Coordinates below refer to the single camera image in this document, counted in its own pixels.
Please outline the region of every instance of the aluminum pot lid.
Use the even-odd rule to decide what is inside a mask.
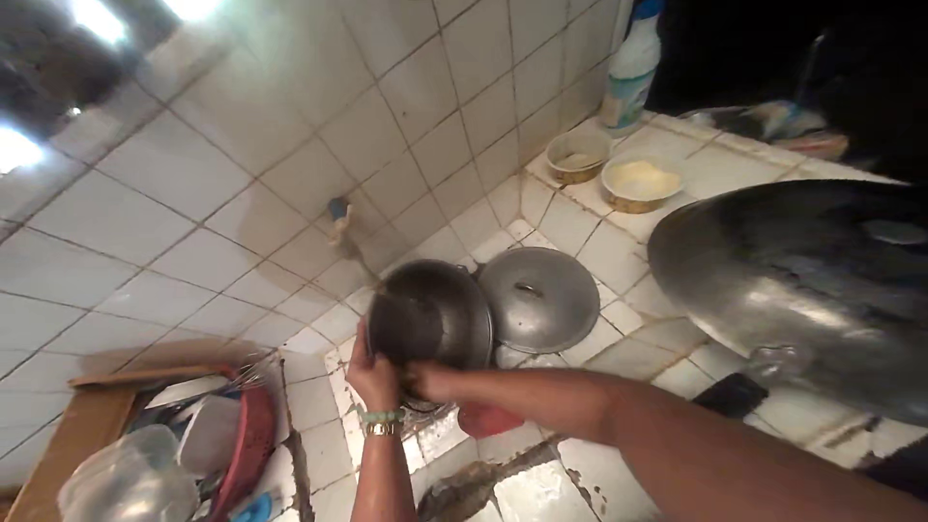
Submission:
[[[478,279],[500,343],[554,353],[586,337],[599,314],[599,292],[576,259],[548,248],[519,248],[490,261]]]

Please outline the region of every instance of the finger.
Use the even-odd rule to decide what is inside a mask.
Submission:
[[[357,364],[362,368],[371,366],[370,356],[367,354],[367,328],[364,317],[357,322],[357,336],[354,338],[354,348],[352,348],[349,364]]]

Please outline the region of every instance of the gold watch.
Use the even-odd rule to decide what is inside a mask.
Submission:
[[[403,423],[400,421],[380,421],[376,423],[367,423],[364,429],[365,435],[388,436],[399,435],[403,431]]]

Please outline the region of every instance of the white bottle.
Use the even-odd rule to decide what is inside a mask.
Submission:
[[[639,4],[632,15],[628,38],[609,62],[599,121],[613,137],[625,136],[638,128],[654,71],[661,60],[657,19],[663,8],[663,0],[644,0]]]

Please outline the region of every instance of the wall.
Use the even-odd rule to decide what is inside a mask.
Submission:
[[[598,106],[618,8],[226,0],[183,27],[0,179],[0,486],[68,378],[337,345],[365,290],[326,242],[334,196],[375,270],[466,258],[518,214],[519,165]]]

